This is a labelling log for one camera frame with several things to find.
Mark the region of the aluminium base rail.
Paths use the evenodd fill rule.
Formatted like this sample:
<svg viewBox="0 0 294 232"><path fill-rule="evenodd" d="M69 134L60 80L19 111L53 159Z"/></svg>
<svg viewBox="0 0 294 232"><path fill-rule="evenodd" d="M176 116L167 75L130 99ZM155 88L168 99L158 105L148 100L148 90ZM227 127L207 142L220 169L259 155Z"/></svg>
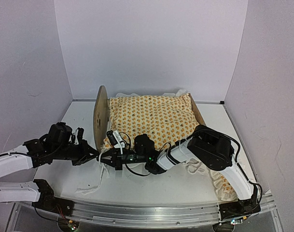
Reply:
<svg viewBox="0 0 294 232"><path fill-rule="evenodd" d="M6 231L18 230L18 225L32 225L36 219L51 222L70 231L64 219L71 219L81 229L83 223L106 227L132 229L177 229L212 226L213 231L232 231L244 228L254 232L281 232L283 227L271 193L265 194L260 205L249 214L232 209L237 202L208 203L179 206L124 206L73 202L60 199L62 210L45 210L30 203L15 203Z"/></svg>

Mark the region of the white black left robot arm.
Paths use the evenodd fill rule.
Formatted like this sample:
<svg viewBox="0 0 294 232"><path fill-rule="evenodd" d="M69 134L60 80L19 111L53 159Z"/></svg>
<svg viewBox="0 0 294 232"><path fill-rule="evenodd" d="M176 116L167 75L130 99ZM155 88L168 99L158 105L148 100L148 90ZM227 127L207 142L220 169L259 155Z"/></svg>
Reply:
<svg viewBox="0 0 294 232"><path fill-rule="evenodd" d="M8 152L0 154L0 178L22 170L36 169L54 160L69 160L73 166L82 165L99 156L99 152L83 139L84 130L76 134L64 122L53 124L49 132ZM54 191L44 179L23 183L0 182L0 203L32 202L46 211L57 207Z"/></svg>

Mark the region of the duck print ruffled cushion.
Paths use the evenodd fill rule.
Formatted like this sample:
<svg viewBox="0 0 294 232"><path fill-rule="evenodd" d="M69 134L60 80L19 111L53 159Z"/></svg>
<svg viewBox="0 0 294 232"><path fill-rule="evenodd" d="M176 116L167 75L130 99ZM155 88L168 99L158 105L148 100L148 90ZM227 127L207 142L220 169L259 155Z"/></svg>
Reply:
<svg viewBox="0 0 294 232"><path fill-rule="evenodd" d="M121 132L131 145L138 135L147 134L156 149L168 147L205 124L191 94L183 90L162 96L119 95L105 102L108 124L104 129Z"/></svg>

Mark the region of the wooden pet bed frame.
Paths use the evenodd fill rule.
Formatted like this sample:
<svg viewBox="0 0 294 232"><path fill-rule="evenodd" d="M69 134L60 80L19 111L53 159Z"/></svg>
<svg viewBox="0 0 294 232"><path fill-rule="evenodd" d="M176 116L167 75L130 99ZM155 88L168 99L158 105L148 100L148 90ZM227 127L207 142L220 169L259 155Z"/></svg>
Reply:
<svg viewBox="0 0 294 232"><path fill-rule="evenodd" d="M104 85L98 90L96 103L93 111L93 134L95 146L98 151L104 148L104 139L109 126L110 119L110 99Z"/></svg>

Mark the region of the small duck print pillow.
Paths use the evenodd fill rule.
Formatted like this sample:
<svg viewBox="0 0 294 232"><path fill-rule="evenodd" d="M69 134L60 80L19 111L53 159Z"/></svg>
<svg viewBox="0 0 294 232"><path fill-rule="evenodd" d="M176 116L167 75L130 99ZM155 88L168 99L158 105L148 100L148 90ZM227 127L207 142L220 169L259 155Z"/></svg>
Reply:
<svg viewBox="0 0 294 232"><path fill-rule="evenodd" d="M222 174L210 170L210 176L215 187L215 193L220 201L233 202L238 200L235 190Z"/></svg>

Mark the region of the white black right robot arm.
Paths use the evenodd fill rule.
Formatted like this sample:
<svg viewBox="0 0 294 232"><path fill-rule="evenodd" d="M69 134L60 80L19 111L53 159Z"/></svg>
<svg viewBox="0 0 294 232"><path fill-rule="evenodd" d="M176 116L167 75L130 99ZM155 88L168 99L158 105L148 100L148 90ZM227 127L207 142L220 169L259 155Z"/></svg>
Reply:
<svg viewBox="0 0 294 232"><path fill-rule="evenodd" d="M172 167L196 159L212 171L218 171L232 186L237 201L224 203L220 212L224 217L245 216L260 210L262 187L250 181L238 163L240 144L232 137L204 125L174 145L165 142L160 150L147 134L138 135L134 141L124 141L117 131L108 131L112 148L101 154L97 161L121 170L132 163L144 163L145 170L157 175Z"/></svg>

